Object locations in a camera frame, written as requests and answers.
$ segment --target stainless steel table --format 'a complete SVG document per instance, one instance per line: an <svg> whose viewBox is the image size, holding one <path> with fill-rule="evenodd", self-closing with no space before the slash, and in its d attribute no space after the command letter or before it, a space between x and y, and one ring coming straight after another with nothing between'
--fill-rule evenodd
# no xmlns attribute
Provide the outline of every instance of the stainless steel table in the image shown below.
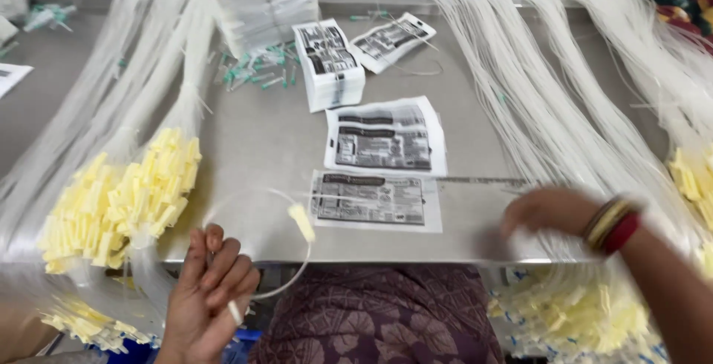
<svg viewBox="0 0 713 364"><path fill-rule="evenodd" d="M458 43L432 5L383 5L395 16L409 10L431 24L438 35L436 51L421 46L398 65L410 71L434 71L438 76L409 76L389 68L374 76L367 72L362 104L427 95L440 113L448 149L449 177L439 181L442 234L359 231L316 228L312 259L316 262L530 262L548 259L532 240L504 244L497 224L514 197L497 178L517 178L508 154L473 94L473 79ZM373 5L323 4L324 17L334 16L348 37L367 30L365 22L350 22ZM535 14L521 9L555 71L557 59L546 45L546 33ZM618 73L606 43L583 9L572 9L570 21L580 47L607 94L626 112L659 157L668 149L666 134L652 113L634 109L637 102ZM0 100L2 141L0 170L31 143L56 111L88 57L101 28L101 14L80 14L71 20L74 33L42 29L20 37L21 46L9 63L36 70ZM206 101L213 110L204 120L201 147L204 160L191 203L176 228L160 241L167 263L183 260L188 229L212 219L227 235L238 238L255 260L299 262L306 245L287 216L287 202L267 188L281 190L307 203L312 172L322 169L325 152L324 113L310 114L301 73L297 86L266 91L246 84L233 93L212 85Z"/></svg>

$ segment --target person's right hand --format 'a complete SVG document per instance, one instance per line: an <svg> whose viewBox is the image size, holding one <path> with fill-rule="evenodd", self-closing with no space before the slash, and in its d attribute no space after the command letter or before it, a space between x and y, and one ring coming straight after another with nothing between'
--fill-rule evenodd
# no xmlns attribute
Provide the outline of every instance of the person's right hand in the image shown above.
<svg viewBox="0 0 713 364"><path fill-rule="evenodd" d="M601 207L602 204L569 188L540 188L508 205L501 232L507 238L522 225L532 232L551 228L569 235L584 236L587 224Z"/></svg>

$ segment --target gold bangle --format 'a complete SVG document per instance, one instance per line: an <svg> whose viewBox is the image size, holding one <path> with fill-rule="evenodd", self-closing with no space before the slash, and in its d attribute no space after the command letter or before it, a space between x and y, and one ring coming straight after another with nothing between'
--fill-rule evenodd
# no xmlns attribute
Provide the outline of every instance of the gold bangle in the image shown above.
<svg viewBox="0 0 713 364"><path fill-rule="evenodd" d="M602 215L597 224L592 229L592 232L587 237L587 244L593 250L600 250L606 236L611 232L617 223L617 219L621 218L629 211L631 204L626 200L619 200L612 204L607 212Z"/></svg>

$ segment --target bangle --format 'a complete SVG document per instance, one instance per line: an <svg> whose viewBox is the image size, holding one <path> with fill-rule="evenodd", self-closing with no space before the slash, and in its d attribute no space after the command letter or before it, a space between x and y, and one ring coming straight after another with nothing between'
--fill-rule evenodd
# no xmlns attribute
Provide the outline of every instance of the bangle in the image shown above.
<svg viewBox="0 0 713 364"><path fill-rule="evenodd" d="M629 212L626 214L604 240L604 252L610 256L619 251L634 232L637 231L640 224L641 215L637 212Z"/></svg>
<svg viewBox="0 0 713 364"><path fill-rule="evenodd" d="M631 204L626 200L617 200L595 223L592 231L587 235L587 244L593 250L601 250L604 240L624 215L631 211Z"/></svg>

